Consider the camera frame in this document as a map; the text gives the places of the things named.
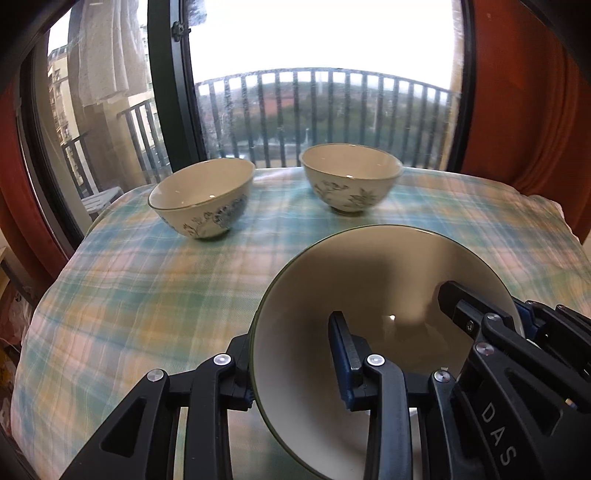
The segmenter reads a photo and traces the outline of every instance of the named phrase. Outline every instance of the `blue gripper pad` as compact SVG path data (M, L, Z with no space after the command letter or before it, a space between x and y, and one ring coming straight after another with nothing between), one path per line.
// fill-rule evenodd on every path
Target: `blue gripper pad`
M353 389L363 383L362 365L342 312L333 312L329 317L329 343L340 397L351 410L355 400Z
M521 324L523 325L525 338L533 341L535 339L536 333L538 333L538 327L534 321L533 309L527 303L524 303L515 297L513 297L513 303L515 303L515 308L517 308L517 313L519 313L519 318L521 319Z

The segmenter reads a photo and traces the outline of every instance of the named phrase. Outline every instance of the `glass door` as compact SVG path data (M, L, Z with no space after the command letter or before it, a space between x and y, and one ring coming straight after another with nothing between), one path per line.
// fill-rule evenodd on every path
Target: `glass door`
M462 88L454 0L188 0L209 158L299 165L351 142L444 170Z
M48 167L83 232L123 193L172 173L147 35L147 0L81 0L37 47L46 58L34 76Z

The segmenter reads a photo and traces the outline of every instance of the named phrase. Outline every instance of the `floral bowl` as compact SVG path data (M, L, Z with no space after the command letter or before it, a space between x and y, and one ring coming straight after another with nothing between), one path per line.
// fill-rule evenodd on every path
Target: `floral bowl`
M393 155L344 143L310 147L301 156L301 163L320 200L346 213L377 205L403 171L402 163Z
M244 213L254 171L250 161L240 158L196 163L156 185L148 205L181 235L218 236Z

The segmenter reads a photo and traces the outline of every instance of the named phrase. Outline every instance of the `sky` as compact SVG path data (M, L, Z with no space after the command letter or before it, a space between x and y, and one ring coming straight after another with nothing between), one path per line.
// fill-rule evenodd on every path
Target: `sky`
M140 25L147 21L147 1L139 0ZM256 70L334 67L450 87L452 0L204 2L207 20L189 36L195 82ZM52 27L49 51L67 43L68 21L69 13Z

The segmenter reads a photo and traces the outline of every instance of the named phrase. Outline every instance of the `bowl rim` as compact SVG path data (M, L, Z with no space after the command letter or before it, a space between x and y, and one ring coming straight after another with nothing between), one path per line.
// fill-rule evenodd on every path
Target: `bowl rim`
M372 178L372 179L367 179L364 177L352 177L352 176L344 176L344 175L338 175L336 173L332 173L329 171L324 171L324 170L320 170L319 168L315 168L312 167L310 164L306 163L306 159L304 158L304 156L310 151L313 150L315 148L318 147L326 147L327 145L348 145L350 147L361 147L361 148L367 148L369 150L375 150L378 151L380 153L383 153L389 157L391 157L394 160L394 163L396 165L398 165L398 171L394 174L394 175L390 175L387 177L380 177L380 178ZM404 171L404 164L400 161L399 158L394 157L394 155L392 155L391 153L385 152L384 150L380 150L379 148L374 148L374 147L368 147L367 145L359 145L359 144L355 144L355 143L347 143L347 142L334 142L334 143L321 143L318 145L312 145L311 147L306 148L302 154L301 154L301 158L300 158L300 162L303 166L305 166L305 168L309 168L311 170L317 171L319 173L323 173L325 175L334 175L335 177L339 177L342 179L349 179L349 180L392 180L395 179L397 177L399 177L400 175L402 175L402 172Z
M180 207L172 207L172 208L159 208L159 207L155 207L150 202L150 199L152 198L152 194L154 193L154 190L156 190L156 188L158 188L159 185L163 184L168 179L173 178L177 173L182 172L185 168L191 168L191 167L194 167L194 166L203 165L203 164L206 164L206 163L211 163L211 162L218 161L218 160L238 160L238 161L241 161L241 162L248 163L251 166L251 169L252 169L251 174L250 174L250 176L245 181L243 181L240 185L234 187L232 190L228 190L227 192L224 192L221 195L216 196L215 198L205 199L205 200L202 200L201 202L192 203L191 205L182 205ZM223 199L224 197L230 196L236 190L242 188L244 185L246 185L247 183L249 183L250 181L252 181L252 178L254 177L255 170L256 170L255 164L252 163L250 160L246 160L245 158L236 158L236 157L212 158L210 160L206 160L206 161L194 163L194 164L189 165L189 166L187 166L185 168L181 168L180 170L177 170L170 177L166 177L163 181L161 181L160 183L156 184L156 186L150 192L150 195L148 195L148 206L150 208L152 208L153 210L159 211L159 212L171 212L173 210L186 210L186 209L189 209L189 208L192 208L192 207L196 207L196 206L200 206L200 205L205 205L207 203L214 202L214 201L219 200L219 199Z
M482 263L484 263L489 270L492 272L492 274L498 278L498 280L501 282L501 285L503 285L503 287L505 287L505 291L507 292L507 294L509 296L512 297L511 292L509 292L509 289L507 288L507 286L505 285L505 283L502 281L502 279L499 277L499 275L497 275L497 273L492 269L492 267L486 263L480 256L476 255L476 253L474 253L472 250L470 250L468 247L465 247L464 245L462 245L460 242L455 241L453 238L450 238L446 235L443 235L442 233L438 233L438 232L433 232L431 230L427 230L425 228L420 228L420 227L416 227L416 226L412 226L412 225L404 225L401 223L375 223L375 224L370 224L370 225L359 225L353 228L347 228L346 230L342 230L340 232L336 232L333 233L329 236L326 236L324 238L322 238L321 240L318 240L317 242L314 242L313 244L309 245L308 247L304 248L300 253L298 253L295 257L293 257L291 260L289 260L289 262L287 262L285 264L285 266L279 271L279 273L273 278L273 280L271 281L271 283L269 284L269 286L267 287L267 289L265 290L264 295L262 296L262 299L258 305L258 307L256 308L256 312L254 314L254 317L252 319L251 325L248 329L248 365L249 365L249 369L250 369L250 380L251 380L251 385L252 385L252 392L254 394L255 397L255 401L256 401L256 406L258 407L259 412L261 413L261 417L263 418L263 421L265 422L265 425L267 426L267 428L269 429L269 431L271 432L271 434L275 437L275 440L277 440L277 442L281 445L281 447L293 458L295 459L301 466L303 466L306 470L308 470L309 472L315 474L316 476L320 477L321 479L324 480L332 480L330 477L323 475L322 473L320 473L319 471L315 470L314 468L312 468L310 465L308 465L307 463L305 463L298 455L296 455L296 453L291 450L287 444L283 441L283 439L279 436L279 434L277 433L277 431L275 430L275 428L273 427L272 423L269 420L269 417L267 416L267 413L265 412L265 409L263 407L263 405L260 402L260 396L258 393L258 389L256 386L256 381L255 381L255 368L254 368L254 340L255 340L255 330L256 330L256 324L258 323L258 320L261 316L261 310L262 307L267 299L267 297L269 296L271 289L273 288L273 286L275 285L275 283L277 283L277 281L281 278L281 276L287 271L287 269L290 267L290 265L292 263L294 263L298 258L300 258L303 254L305 254L308 250L312 249L313 247L315 247L316 245L324 242L325 240L328 240L329 238L332 238L336 235L340 235L341 233L345 233L345 232L350 232L352 230L358 230L360 228L368 228L368 227L376 227L376 226L393 226L393 227L406 227L406 228L411 228L413 230L422 232L422 233L428 233L430 235L435 235L435 236L440 236L443 237L444 239L459 245L461 248L468 250L472 255L474 255L476 258L478 258ZM522 336L523 338L525 338L525 333L523 331L523 325L521 323L521 318L519 317L519 312L517 319L514 319L514 325L515 325L515 330L516 333L520 336Z

